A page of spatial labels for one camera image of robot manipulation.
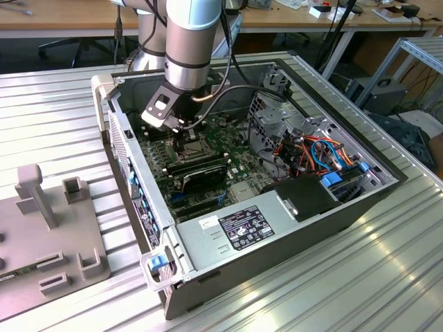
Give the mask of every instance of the robotic arm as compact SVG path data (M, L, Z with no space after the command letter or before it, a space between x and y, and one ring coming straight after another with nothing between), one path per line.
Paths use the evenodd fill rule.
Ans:
M146 106L142 119L154 127L179 131L201 109L217 27L226 32L222 0L115 0L139 15L139 42L143 51L134 70L165 69L166 83Z

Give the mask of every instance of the warning label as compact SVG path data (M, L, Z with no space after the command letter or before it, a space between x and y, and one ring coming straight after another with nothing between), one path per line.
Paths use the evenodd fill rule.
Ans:
M219 222L236 250L245 249L275 234L256 205L220 218Z

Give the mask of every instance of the blue latch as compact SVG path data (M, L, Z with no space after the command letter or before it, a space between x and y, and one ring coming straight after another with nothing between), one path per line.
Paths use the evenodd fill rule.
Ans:
M322 182L326 187L330 187L331 185L335 185L340 182L342 178L336 173L328 173L322 177Z
M149 258L147 263L149 264L151 271L157 271L159 268L167 266L169 261L166 255L158 255Z
M135 173L134 171L132 171L131 173L129 173L129 183L131 183L132 185L134 184L134 177L135 177Z
M363 172L367 172L367 171L369 171L369 169L370 169L370 167L369 167L369 165L367 164L367 163L365 163L364 161L362 161L361 163L360 163L360 168L363 170Z

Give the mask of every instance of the metal workbench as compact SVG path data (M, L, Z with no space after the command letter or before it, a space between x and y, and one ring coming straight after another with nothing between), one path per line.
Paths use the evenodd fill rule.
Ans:
M28 163L40 164L45 186L71 174L87 179L112 270L108 280L14 317L1 331L443 330L443 183L300 58L242 59L273 57L303 76L408 182L350 229L167 322L138 267L96 128L90 77L124 68L0 76L0 198L15 194L15 168ZM318 113L300 91L293 98Z

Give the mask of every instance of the wooden desk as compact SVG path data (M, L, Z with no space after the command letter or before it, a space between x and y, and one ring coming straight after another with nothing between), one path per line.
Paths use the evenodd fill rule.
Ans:
M27 0L34 15L0 9L0 38L86 37L112 36L116 21L116 6L109 0ZM441 0L412 0L427 12L442 14ZM365 7L361 16L348 21L345 32L326 66L323 77L329 78L355 32L425 30L426 36L442 26L442 22L427 21L392 24ZM306 8L292 10L274 2L271 10L247 8L243 11L241 33L309 33L329 30L331 21L316 19ZM138 19L131 8L122 9L124 35L137 35Z
M114 35L117 7L109 0L26 0L26 2L29 3L26 9L31 10L33 16L0 9L0 38ZM124 34L137 35L138 19L134 11L131 8L122 8L121 15Z
M413 0L411 2L421 3L423 0ZM418 23L398 23L392 24L385 19L377 16L373 13L374 7L364 6L364 13L361 16L355 15L354 19L346 21L343 30L349 30L351 28L358 28L359 31L377 29L397 29L397 30L419 30L420 24ZM299 32L300 29L307 31L307 28L316 30L329 29L331 21L329 19L317 19L308 13L306 7L301 7L297 10L293 10L277 2L274 2L271 10L259 10L253 8L246 8L243 10L243 33L255 33L263 32ZM424 27L436 27L441 26L441 22L428 21L425 22Z

